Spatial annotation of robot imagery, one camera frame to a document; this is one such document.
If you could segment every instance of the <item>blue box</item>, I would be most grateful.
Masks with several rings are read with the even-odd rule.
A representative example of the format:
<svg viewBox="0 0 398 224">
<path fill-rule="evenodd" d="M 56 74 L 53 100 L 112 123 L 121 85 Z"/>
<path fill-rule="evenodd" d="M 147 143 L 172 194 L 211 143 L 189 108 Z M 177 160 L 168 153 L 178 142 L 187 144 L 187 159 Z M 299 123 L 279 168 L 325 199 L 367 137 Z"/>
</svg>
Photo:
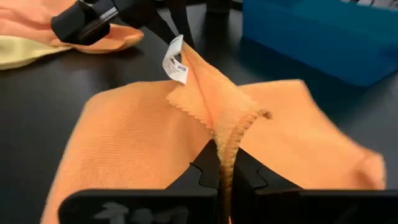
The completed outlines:
<svg viewBox="0 0 398 224">
<path fill-rule="evenodd" d="M 340 0 L 244 0 L 243 36 L 354 85 L 398 70 L 398 12 Z"/>
</svg>

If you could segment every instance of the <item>orange towel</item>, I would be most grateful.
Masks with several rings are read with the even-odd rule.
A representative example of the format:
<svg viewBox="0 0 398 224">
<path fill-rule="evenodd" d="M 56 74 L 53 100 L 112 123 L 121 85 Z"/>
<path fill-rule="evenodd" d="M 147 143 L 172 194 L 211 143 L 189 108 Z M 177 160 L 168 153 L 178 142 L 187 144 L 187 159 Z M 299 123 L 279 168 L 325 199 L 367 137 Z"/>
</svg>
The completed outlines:
<svg viewBox="0 0 398 224">
<path fill-rule="evenodd" d="M 51 30 L 50 21 L 70 7 L 75 0 L 1 0 L 0 35 L 22 37 L 54 47 L 60 42 Z M 131 27 L 112 25 L 105 38 L 91 46 L 71 45 L 91 54 L 122 50 L 139 42 L 143 33 Z"/>
<path fill-rule="evenodd" d="M 42 216 L 82 189 L 164 189 L 215 139 L 228 214 L 238 147 L 306 189 L 383 189 L 379 154 L 341 134 L 298 80 L 238 87 L 188 45 L 187 84 L 140 82 L 87 102 Z"/>
</svg>

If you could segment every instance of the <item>black table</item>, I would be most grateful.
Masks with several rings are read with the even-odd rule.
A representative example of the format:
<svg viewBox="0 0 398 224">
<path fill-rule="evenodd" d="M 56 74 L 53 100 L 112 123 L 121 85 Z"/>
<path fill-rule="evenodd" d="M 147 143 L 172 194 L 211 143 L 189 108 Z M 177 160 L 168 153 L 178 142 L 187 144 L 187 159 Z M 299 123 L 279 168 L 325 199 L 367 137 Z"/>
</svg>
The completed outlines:
<svg viewBox="0 0 398 224">
<path fill-rule="evenodd" d="M 162 15 L 171 23 L 167 11 Z M 239 11 L 214 16 L 199 5 L 189 6 L 188 16 L 197 51 L 234 83 L 304 80 L 319 107 L 344 133 L 384 154 L 388 187 L 398 187 L 397 76 L 371 88 L 347 85 L 242 39 Z M 91 96 L 136 81 L 167 79 L 161 66 L 167 45 L 143 31 L 144 40 L 122 52 L 88 55 L 70 50 L 0 72 L 0 223 L 38 222 L 69 135 Z"/>
</svg>

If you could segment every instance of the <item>microfiber towel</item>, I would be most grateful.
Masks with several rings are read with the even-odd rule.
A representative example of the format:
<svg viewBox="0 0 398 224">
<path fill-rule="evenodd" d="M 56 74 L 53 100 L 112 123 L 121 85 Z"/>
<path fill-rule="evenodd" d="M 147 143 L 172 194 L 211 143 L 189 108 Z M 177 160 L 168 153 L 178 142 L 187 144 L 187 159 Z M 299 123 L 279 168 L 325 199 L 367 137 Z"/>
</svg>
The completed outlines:
<svg viewBox="0 0 398 224">
<path fill-rule="evenodd" d="M 303 82 L 236 86 L 187 44 L 186 85 L 138 82 L 90 99 L 73 130 L 41 223 L 83 189 L 164 189 L 214 139 L 228 220 L 238 148 L 305 189 L 384 189 L 384 161 L 339 132 Z"/>
<path fill-rule="evenodd" d="M 61 49 L 59 47 L 64 47 L 63 49 L 73 47 L 89 54 L 103 54 L 130 47 L 138 43 L 144 36 L 140 30 L 132 27 L 111 24 L 110 33 L 93 45 L 83 46 L 63 43 L 51 29 L 51 18 L 66 10 L 74 2 L 75 0 L 31 0 L 29 3 L 25 0 L 0 1 L 0 35 L 19 37 L 18 42 L 23 42 L 22 46 L 27 46 L 23 52 L 28 55 L 21 54 L 20 57 L 16 57 L 15 52 L 20 50 L 21 47 L 14 44 L 12 45 L 15 47 L 14 49 L 7 48 L 8 51 L 14 52 L 14 60 L 0 60 L 0 66 L 3 68 L 20 67 L 26 63 L 19 63 L 19 61 L 24 61 L 25 58 L 30 57 L 29 55 L 34 54 L 36 57 L 40 57 L 45 54 L 39 55 L 38 52 L 48 54 L 52 51 L 55 53 Z M 33 40 L 43 45 L 39 47 L 38 44 L 21 41 L 22 39 Z M 0 46 L 4 46 L 10 41 L 15 43 L 16 40 L 6 39 L 5 42 L 0 42 Z M 32 49 L 32 44 L 35 45 L 34 52 L 29 51 Z M 0 54 L 4 54 L 3 49 L 0 49 L 0 51 Z"/>
</svg>

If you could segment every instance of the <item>clothing tag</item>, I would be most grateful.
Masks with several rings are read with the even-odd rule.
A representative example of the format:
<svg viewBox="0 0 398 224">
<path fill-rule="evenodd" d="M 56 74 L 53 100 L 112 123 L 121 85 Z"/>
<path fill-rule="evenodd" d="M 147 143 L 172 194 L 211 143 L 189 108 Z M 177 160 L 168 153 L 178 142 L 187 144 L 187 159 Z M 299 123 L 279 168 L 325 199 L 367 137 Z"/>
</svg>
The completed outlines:
<svg viewBox="0 0 398 224">
<path fill-rule="evenodd" d="M 175 56 L 181 53 L 182 44 L 183 35 L 179 35 L 171 41 L 166 56 L 163 59 L 163 68 L 171 79 L 185 85 L 187 83 L 188 67 L 175 59 Z"/>
</svg>

